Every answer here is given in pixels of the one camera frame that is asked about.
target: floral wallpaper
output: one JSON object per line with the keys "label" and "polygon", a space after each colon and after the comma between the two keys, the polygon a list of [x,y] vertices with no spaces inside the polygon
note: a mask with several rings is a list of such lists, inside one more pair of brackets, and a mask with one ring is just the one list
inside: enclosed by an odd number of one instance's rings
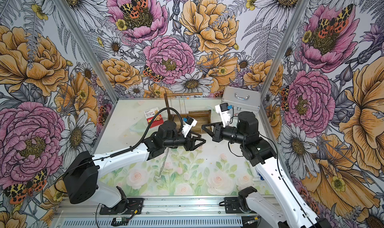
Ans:
{"label": "floral wallpaper", "polygon": [[[66,1],[123,98],[191,92],[219,97],[226,86],[259,90],[298,2]],[[61,26],[51,0],[37,4]],[[257,65],[261,60],[268,62]]]}
{"label": "floral wallpaper", "polygon": [[52,0],[0,0],[1,227],[51,225],[66,196],[55,179],[112,107]]}
{"label": "floral wallpaper", "polygon": [[168,156],[164,153],[149,161],[131,164],[100,180],[109,186],[122,187],[127,196],[237,195],[249,186],[271,195],[266,182],[252,173],[247,160],[222,148],[211,141],[194,151],[185,151],[182,147],[170,149]]}
{"label": "floral wallpaper", "polygon": [[263,100],[297,191],[334,228],[384,226],[383,1],[310,0]]}

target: fern leaf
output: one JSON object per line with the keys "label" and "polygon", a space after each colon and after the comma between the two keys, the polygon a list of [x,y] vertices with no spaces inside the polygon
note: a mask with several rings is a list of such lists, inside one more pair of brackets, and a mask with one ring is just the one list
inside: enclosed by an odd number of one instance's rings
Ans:
{"label": "fern leaf", "polygon": [[68,53],[67,52],[67,44],[68,44],[68,40],[70,39],[70,36],[71,36],[71,32],[69,30],[67,30],[66,28],[64,28],[63,42],[64,42],[65,53]]}
{"label": "fern leaf", "polygon": [[21,9],[21,0],[0,0],[0,23],[10,28],[13,25],[13,19],[21,16]]}
{"label": "fern leaf", "polygon": [[57,33],[59,34],[60,43],[63,44],[63,29],[60,27],[57,27]]}

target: green leaf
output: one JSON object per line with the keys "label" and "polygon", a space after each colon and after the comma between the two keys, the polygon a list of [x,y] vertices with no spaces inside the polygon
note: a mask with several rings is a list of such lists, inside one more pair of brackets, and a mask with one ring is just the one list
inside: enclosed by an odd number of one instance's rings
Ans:
{"label": "green leaf", "polygon": [[201,187],[198,186],[198,187],[196,187],[196,189],[195,189],[195,195],[200,195],[200,193],[201,193]]}
{"label": "green leaf", "polygon": [[223,170],[223,167],[221,166],[221,163],[216,161],[216,166],[220,169],[220,170]]}
{"label": "green leaf", "polygon": [[235,172],[237,170],[237,165],[233,165],[231,166],[231,168],[229,169],[231,172]]}
{"label": "green leaf", "polygon": [[204,185],[204,180],[200,180],[196,185],[197,186]]}
{"label": "green leaf", "polygon": [[148,185],[147,185],[147,183],[145,183],[145,184],[140,188],[140,190],[139,190],[139,194],[141,194],[141,193],[143,193],[144,191],[146,191],[147,187],[148,187]]}
{"label": "green leaf", "polygon": [[120,173],[121,171],[122,171],[122,168],[118,168],[117,170],[112,171],[112,173],[113,173],[115,176],[117,176],[118,173]]}
{"label": "green leaf", "polygon": [[191,178],[190,178],[190,179],[194,178],[194,177],[196,176],[196,174],[197,174],[197,170],[194,170],[194,171],[192,172],[192,175],[191,175]]}
{"label": "green leaf", "polygon": [[209,168],[206,167],[206,168],[204,169],[204,177],[208,177],[208,176],[209,176]]}
{"label": "green leaf", "polygon": [[171,182],[171,183],[175,180],[176,175],[177,175],[176,172],[174,172],[174,173],[172,173],[172,174],[170,175],[170,182]]}

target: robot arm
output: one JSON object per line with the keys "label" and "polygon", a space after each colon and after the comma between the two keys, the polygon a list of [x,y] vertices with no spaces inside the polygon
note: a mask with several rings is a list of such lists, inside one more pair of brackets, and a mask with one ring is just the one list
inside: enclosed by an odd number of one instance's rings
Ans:
{"label": "robot arm", "polygon": [[134,149],[121,149],[114,152],[91,155],[80,153],[63,176],[68,196],[72,204],[92,200],[111,209],[111,214],[122,213],[127,209],[127,198],[120,187],[110,187],[99,178],[113,170],[132,163],[150,160],[164,153],[167,147],[183,146],[186,151],[197,149],[205,143],[201,135],[190,129],[196,125],[193,118],[184,118],[185,125],[180,134],[176,123],[170,120],[159,126],[157,132],[143,139]]}
{"label": "robot arm", "polygon": [[[228,106],[227,103],[216,106]],[[326,219],[319,219],[296,191],[287,174],[278,164],[276,152],[271,145],[259,136],[258,120],[254,113],[243,111],[238,115],[237,126],[224,125],[223,122],[202,125],[212,140],[220,142],[228,140],[230,143],[240,144],[244,157],[262,175],[273,190],[282,212],[274,205],[263,199],[253,187],[239,192],[238,201],[244,211],[256,211],[274,228],[330,228]]]}

